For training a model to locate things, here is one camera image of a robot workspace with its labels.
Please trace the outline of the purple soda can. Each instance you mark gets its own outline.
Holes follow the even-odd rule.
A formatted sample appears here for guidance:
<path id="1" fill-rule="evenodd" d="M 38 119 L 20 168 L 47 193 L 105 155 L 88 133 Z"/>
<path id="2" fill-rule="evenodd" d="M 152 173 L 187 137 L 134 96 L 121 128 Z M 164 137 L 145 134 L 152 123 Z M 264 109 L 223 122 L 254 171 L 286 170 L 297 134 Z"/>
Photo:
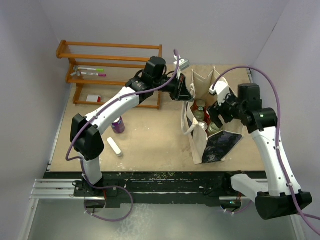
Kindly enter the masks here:
<path id="1" fill-rule="evenodd" d="M 123 118 L 120 116 L 112 124 L 111 128 L 115 134 L 121 134 L 125 131 L 126 127 L 123 122 Z"/>

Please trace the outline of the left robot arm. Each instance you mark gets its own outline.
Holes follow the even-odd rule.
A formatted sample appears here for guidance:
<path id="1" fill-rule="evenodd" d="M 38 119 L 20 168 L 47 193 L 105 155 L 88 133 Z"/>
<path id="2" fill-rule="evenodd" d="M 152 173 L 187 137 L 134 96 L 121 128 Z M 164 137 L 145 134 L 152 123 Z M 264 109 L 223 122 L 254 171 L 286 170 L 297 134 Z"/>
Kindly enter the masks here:
<path id="1" fill-rule="evenodd" d="M 144 69 L 139 70 L 120 92 L 97 110 L 73 117 L 70 131 L 70 150 L 78 153 L 85 190 L 91 196 L 98 196 L 105 189 L 100 169 L 100 155 L 104 151 L 104 132 L 124 113 L 137 107 L 154 92 L 169 93 L 173 101 L 192 102 L 194 97 L 186 86 L 182 71 L 190 66 L 188 60 L 176 57 L 174 71 L 166 73 L 166 61 L 151 57 Z"/>

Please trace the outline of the glass soda bottle front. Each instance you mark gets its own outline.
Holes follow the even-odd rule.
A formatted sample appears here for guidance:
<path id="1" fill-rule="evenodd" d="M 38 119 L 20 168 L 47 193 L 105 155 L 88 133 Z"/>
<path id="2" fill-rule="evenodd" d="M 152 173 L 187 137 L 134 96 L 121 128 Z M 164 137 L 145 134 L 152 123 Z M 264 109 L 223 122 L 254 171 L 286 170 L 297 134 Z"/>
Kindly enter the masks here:
<path id="1" fill-rule="evenodd" d="M 210 134 L 216 134 L 216 133 L 218 133 L 221 129 L 214 123 L 214 122 L 211 122 L 210 124 L 209 124 L 209 126 L 208 126 L 208 132 L 210 133 Z"/>

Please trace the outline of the canvas tote bag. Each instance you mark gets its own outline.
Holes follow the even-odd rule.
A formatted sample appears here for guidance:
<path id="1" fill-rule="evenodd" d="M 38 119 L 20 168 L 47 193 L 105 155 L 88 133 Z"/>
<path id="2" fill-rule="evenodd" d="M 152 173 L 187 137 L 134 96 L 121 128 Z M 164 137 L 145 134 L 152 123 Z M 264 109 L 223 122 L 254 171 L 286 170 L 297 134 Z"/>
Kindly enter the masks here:
<path id="1" fill-rule="evenodd" d="M 205 106 L 210 107 L 218 101 L 217 96 L 209 94 L 219 72 L 213 68 L 207 77 L 191 72 L 191 82 L 187 84 L 194 100 L 183 102 L 181 110 L 181 130 L 188 136 L 194 164 L 208 164 L 224 161 L 233 148 L 242 140 L 243 125 L 239 120 L 224 123 L 214 133 L 203 129 L 196 119 L 196 100 L 205 101 Z"/>

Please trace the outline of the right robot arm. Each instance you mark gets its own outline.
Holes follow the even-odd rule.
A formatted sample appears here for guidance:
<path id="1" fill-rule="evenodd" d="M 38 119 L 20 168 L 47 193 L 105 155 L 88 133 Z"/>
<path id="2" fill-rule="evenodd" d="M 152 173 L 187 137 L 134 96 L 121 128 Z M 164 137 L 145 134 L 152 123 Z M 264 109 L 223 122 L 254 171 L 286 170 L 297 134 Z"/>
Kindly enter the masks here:
<path id="1" fill-rule="evenodd" d="M 208 108 L 211 120 L 219 128 L 232 120 L 241 121 L 258 148 L 267 177 L 267 185 L 262 185 L 238 171 L 222 183 L 223 192 L 228 196 L 244 194 L 254 202 L 264 220 L 295 215 L 297 207 L 303 210 L 310 205 L 312 195 L 302 191 L 291 170 L 277 134 L 276 112 L 262 106 L 260 87 L 242 83 L 238 85 L 238 95 L 234 95 L 227 83 L 218 81 L 208 92 L 217 96 L 217 101 Z"/>

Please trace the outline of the glass soda bottle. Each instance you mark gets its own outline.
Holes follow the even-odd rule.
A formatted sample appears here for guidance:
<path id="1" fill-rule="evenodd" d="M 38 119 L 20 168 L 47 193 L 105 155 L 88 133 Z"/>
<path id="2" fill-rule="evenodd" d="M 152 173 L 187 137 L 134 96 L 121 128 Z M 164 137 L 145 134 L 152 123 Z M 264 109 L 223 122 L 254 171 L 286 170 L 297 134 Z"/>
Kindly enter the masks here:
<path id="1" fill-rule="evenodd" d="M 209 124 L 209 126 L 208 126 L 208 132 L 210 133 L 210 134 L 216 134 L 216 133 L 218 133 L 221 129 L 214 123 L 214 122 L 211 122 L 210 124 Z"/>
<path id="2" fill-rule="evenodd" d="M 195 117 L 195 119 L 200 122 L 205 120 L 205 112 L 204 112 L 204 107 L 199 106 L 196 110 L 194 110 L 192 113 Z"/>

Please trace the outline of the red cola can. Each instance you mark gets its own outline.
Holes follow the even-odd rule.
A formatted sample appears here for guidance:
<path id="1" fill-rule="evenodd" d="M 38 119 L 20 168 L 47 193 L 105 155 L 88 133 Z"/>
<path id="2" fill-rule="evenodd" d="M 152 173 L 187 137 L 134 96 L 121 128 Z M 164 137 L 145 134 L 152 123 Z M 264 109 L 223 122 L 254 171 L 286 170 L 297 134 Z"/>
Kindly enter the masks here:
<path id="1" fill-rule="evenodd" d="M 204 131 L 207 131 L 208 124 L 205 121 L 199 121 L 198 124 Z"/>
<path id="2" fill-rule="evenodd" d="M 203 100 L 203 99 L 197 99 L 195 101 L 195 104 L 198 106 L 198 107 L 205 107 L 206 106 L 206 102 Z"/>
<path id="3" fill-rule="evenodd" d="M 210 117 L 210 114 L 209 114 L 207 108 L 204 110 L 204 121 L 205 121 L 208 125 L 209 125 L 210 122 L 211 122 L 211 117 Z"/>

